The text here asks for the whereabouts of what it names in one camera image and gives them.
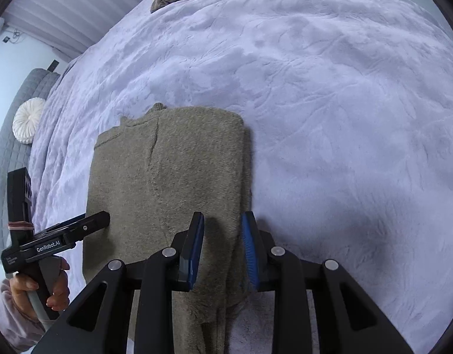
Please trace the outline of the round white pleated cushion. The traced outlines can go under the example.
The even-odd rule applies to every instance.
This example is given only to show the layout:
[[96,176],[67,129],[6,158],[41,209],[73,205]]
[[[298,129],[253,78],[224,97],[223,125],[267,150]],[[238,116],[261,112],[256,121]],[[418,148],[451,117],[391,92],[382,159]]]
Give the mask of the round white pleated cushion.
[[46,100],[30,98],[17,109],[12,122],[12,132],[15,139],[29,145],[33,142]]

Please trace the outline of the grey quilted headboard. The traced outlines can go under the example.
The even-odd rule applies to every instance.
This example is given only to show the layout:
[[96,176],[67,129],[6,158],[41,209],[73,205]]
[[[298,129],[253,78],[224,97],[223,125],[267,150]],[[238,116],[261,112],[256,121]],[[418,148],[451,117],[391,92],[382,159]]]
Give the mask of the grey quilted headboard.
[[10,171],[28,166],[31,146],[18,142],[12,132],[17,109],[31,98],[46,99],[59,74],[41,68],[33,69],[17,91],[0,130],[0,257],[9,241],[7,228],[6,183]]

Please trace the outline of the lavender plush bed blanket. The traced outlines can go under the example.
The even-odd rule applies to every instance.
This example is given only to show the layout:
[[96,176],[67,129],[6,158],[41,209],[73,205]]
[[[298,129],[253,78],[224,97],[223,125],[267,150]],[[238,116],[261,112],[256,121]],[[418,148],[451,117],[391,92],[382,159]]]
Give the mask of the lavender plush bed blanket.
[[140,2],[70,64],[30,157],[38,229],[86,209],[100,133],[153,104],[239,114],[253,211],[336,259],[416,353],[453,319],[453,39],[411,0]]

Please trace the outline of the olive brown knit sweater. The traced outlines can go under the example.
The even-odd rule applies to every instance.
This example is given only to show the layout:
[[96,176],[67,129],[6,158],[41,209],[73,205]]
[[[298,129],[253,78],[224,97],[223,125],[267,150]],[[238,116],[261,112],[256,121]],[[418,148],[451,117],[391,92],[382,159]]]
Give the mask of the olive brown knit sweater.
[[123,118],[95,143],[87,213],[110,225],[83,241],[91,280],[114,259],[147,259],[205,217],[198,277],[173,295],[177,353],[224,353],[231,309],[247,295],[240,217],[250,208],[250,133],[224,109],[157,103]]

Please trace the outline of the grey window curtain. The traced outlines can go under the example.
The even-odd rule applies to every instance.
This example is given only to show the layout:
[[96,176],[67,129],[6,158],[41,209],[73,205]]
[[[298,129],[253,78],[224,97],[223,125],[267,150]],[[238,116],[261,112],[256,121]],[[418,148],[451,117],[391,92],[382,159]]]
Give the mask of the grey window curtain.
[[7,25],[72,60],[97,43],[142,0],[12,0]]

